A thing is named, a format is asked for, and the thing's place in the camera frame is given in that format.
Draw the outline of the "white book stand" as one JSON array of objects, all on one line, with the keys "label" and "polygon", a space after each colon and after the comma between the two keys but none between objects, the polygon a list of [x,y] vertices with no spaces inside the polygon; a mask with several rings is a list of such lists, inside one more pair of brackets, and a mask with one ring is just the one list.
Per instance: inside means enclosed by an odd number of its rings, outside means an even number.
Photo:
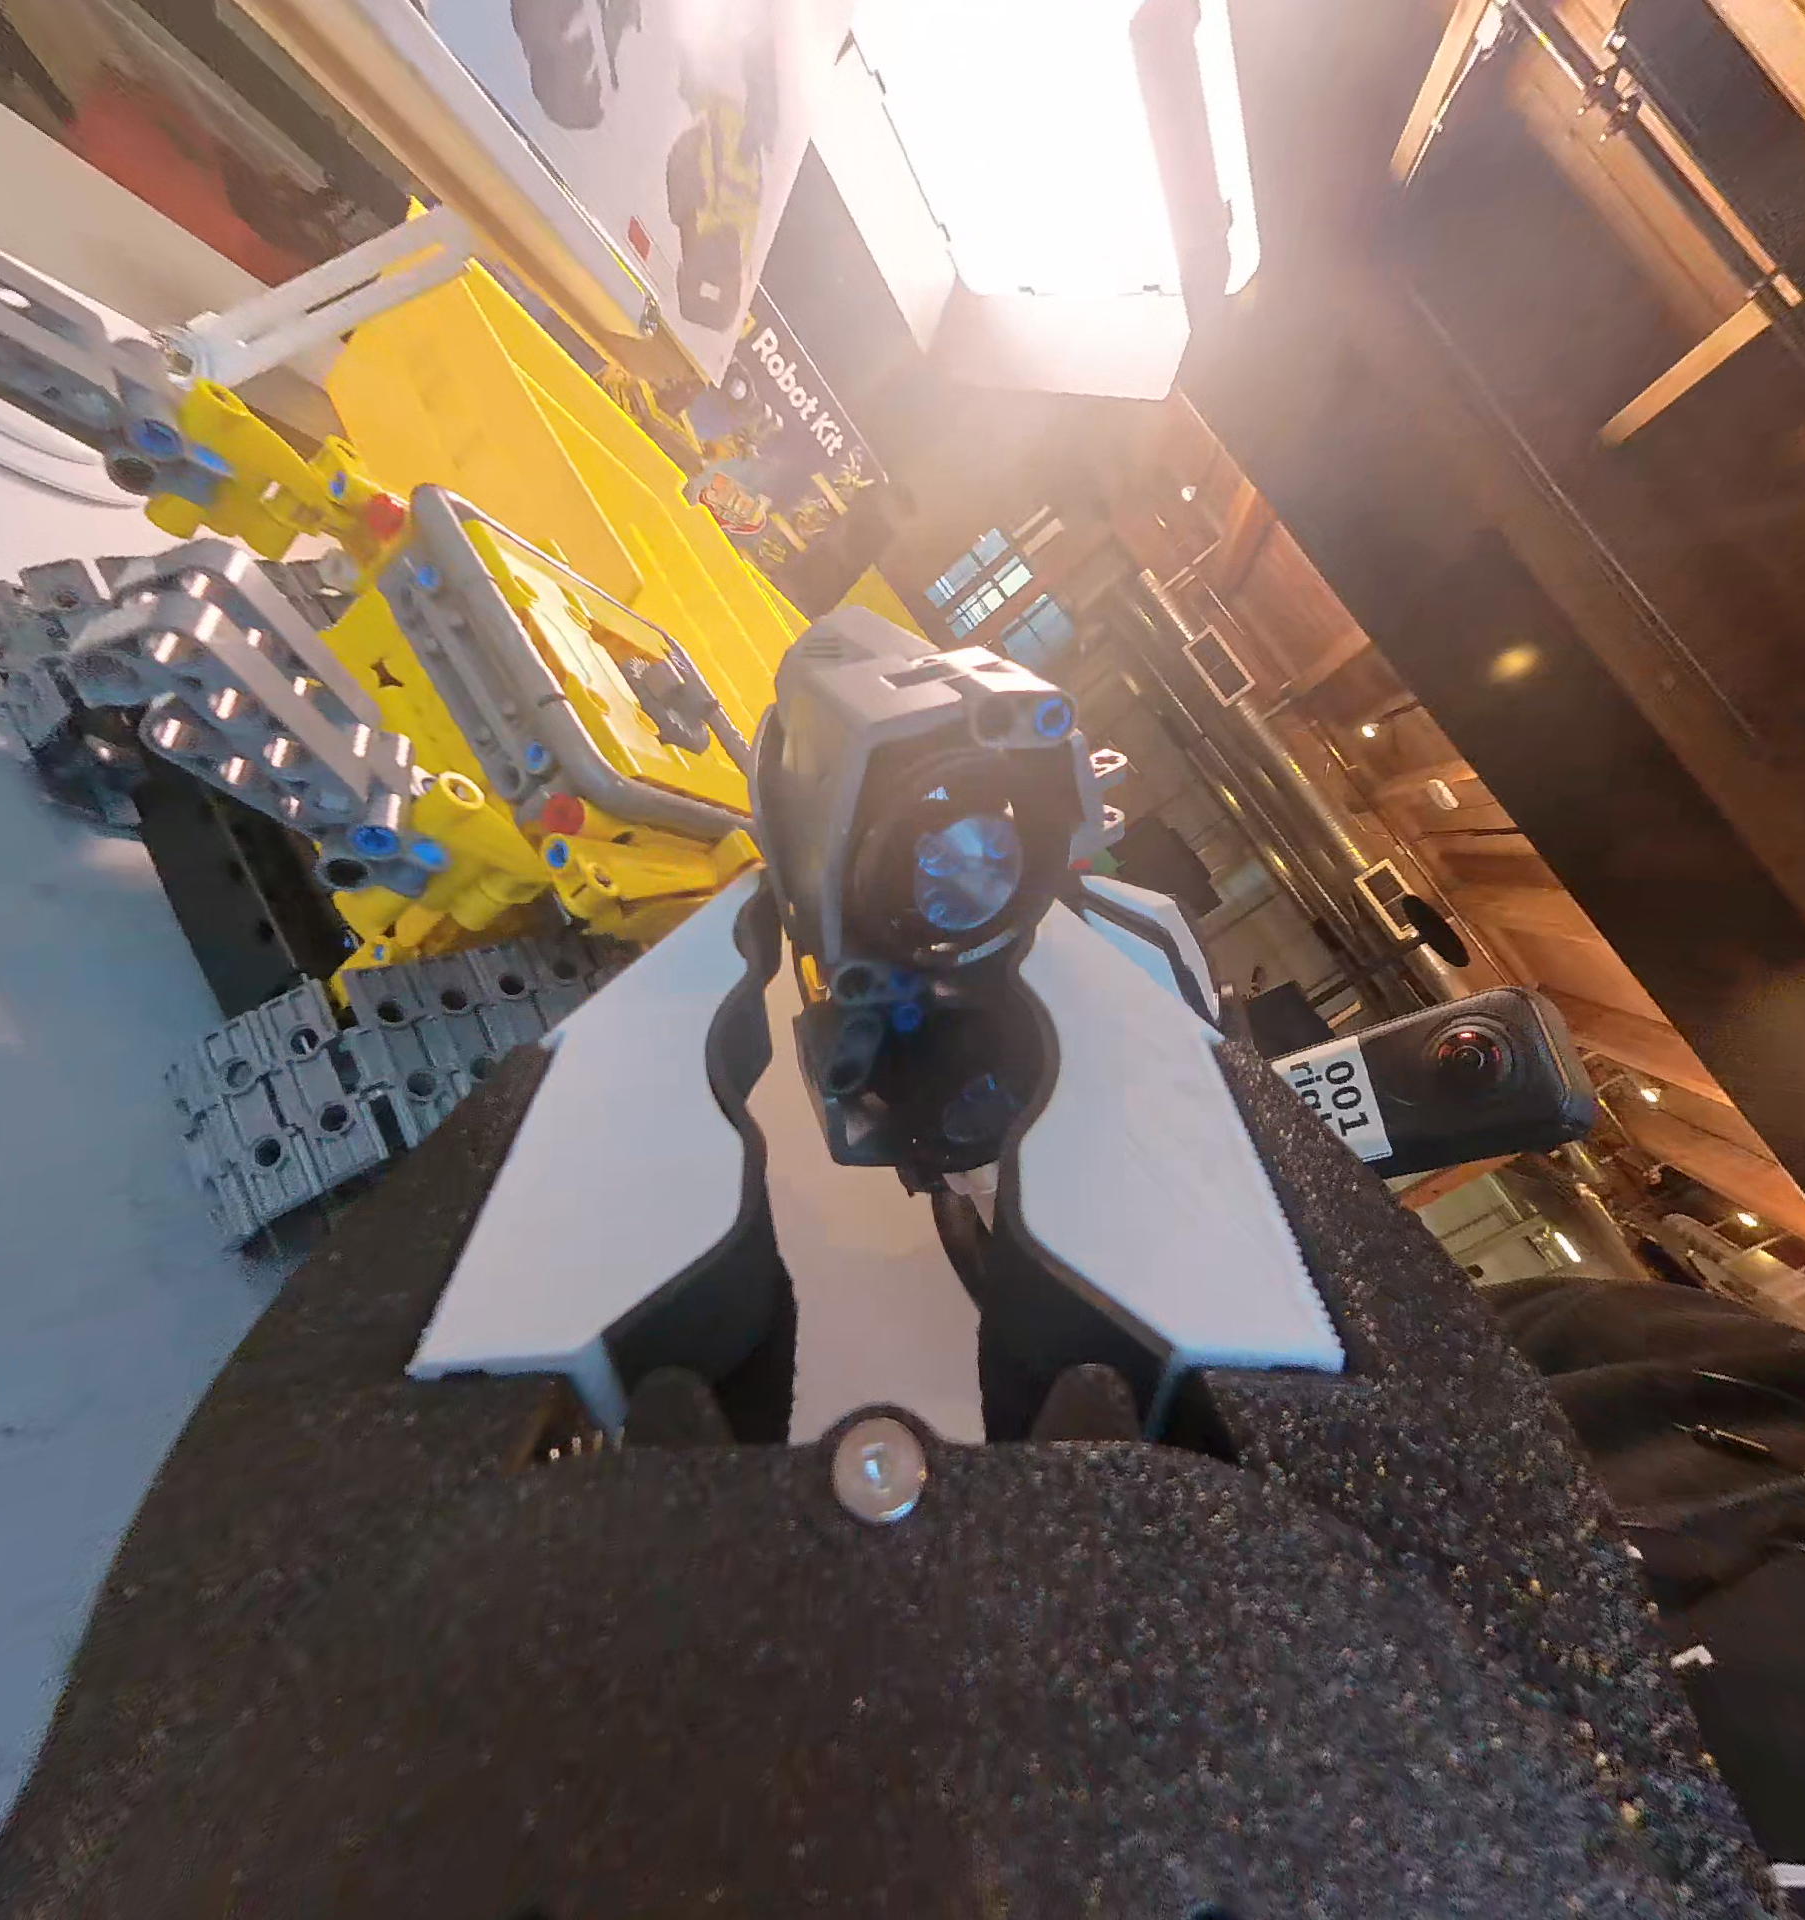
[{"label": "white book stand", "polygon": [[0,4],[0,553],[32,516],[129,524],[135,389],[204,368],[294,440],[335,428],[367,283],[469,261],[598,337],[659,328],[430,4]]}]

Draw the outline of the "building instruction booklet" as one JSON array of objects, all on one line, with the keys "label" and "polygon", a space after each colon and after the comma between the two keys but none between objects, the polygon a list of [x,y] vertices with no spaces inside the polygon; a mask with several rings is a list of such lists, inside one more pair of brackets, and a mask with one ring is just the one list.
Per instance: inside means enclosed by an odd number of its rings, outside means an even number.
[{"label": "building instruction booklet", "polygon": [[851,3],[437,3],[430,26],[724,370]]}]

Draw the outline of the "person's right forearm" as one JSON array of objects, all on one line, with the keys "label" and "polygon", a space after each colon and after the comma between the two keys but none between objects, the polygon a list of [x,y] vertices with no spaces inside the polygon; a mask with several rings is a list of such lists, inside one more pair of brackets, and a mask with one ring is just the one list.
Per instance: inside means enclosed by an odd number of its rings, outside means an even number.
[{"label": "person's right forearm", "polygon": [[1659,1283],[1558,1274],[1487,1302],[1589,1455],[1704,1747],[1805,1916],[1805,1333]]}]

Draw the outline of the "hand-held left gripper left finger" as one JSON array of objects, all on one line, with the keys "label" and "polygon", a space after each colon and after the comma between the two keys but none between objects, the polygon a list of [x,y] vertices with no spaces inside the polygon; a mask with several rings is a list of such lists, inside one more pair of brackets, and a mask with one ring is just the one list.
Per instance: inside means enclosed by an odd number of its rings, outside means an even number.
[{"label": "hand-held left gripper left finger", "polygon": [[780,955],[769,881],[743,877],[541,1045],[411,1380],[567,1380],[623,1432],[650,1375],[721,1386],[775,1354],[791,1278],[749,1102]]}]

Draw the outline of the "grey toy robot head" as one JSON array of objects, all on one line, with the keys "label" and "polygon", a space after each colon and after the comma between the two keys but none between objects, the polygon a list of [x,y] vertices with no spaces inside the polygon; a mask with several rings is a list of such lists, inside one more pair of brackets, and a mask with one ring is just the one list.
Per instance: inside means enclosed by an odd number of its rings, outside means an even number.
[{"label": "grey toy robot head", "polygon": [[1125,754],[1037,672],[858,606],[794,641],[752,754],[831,1158],[912,1192],[996,1162],[1040,1077],[1021,968],[1125,830]]}]

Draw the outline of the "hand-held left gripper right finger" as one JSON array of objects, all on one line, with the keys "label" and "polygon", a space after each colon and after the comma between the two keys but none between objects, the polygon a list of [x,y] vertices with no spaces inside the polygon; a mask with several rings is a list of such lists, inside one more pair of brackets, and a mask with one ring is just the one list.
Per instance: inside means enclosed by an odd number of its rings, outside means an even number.
[{"label": "hand-held left gripper right finger", "polygon": [[987,1212],[987,1435],[1035,1432],[1100,1368],[1142,1436],[1206,1372],[1334,1380],[1347,1349],[1224,1072],[1222,996],[1180,908],[1083,878],[1033,936],[1010,1012],[1037,1082]]}]

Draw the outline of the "robot kit box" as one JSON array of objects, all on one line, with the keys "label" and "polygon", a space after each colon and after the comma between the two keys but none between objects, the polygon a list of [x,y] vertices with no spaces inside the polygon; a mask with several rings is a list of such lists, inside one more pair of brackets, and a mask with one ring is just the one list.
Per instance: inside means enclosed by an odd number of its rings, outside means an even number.
[{"label": "robot kit box", "polygon": [[769,290],[684,420],[686,501],[797,608],[836,608],[894,534],[888,481]]}]

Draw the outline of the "bright ceiling light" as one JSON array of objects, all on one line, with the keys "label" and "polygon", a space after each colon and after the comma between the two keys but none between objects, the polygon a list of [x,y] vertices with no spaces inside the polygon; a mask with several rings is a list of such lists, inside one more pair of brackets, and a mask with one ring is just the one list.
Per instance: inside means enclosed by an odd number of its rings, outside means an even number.
[{"label": "bright ceiling light", "polygon": [[1222,3],[857,4],[814,149],[969,387],[1161,403],[1259,269]]}]

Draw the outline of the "yellow tracked toy robot body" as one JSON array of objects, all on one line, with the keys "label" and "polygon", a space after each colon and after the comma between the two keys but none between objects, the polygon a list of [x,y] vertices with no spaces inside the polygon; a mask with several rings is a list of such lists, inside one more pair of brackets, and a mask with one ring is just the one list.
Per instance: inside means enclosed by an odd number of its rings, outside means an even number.
[{"label": "yellow tracked toy robot body", "polygon": [[133,830],[225,1018],[163,1074],[222,1244],[435,1134],[750,862],[747,734],[794,613],[635,477],[627,604],[440,486],[307,459],[0,254],[0,404],[182,534],[0,581],[0,716]]}]

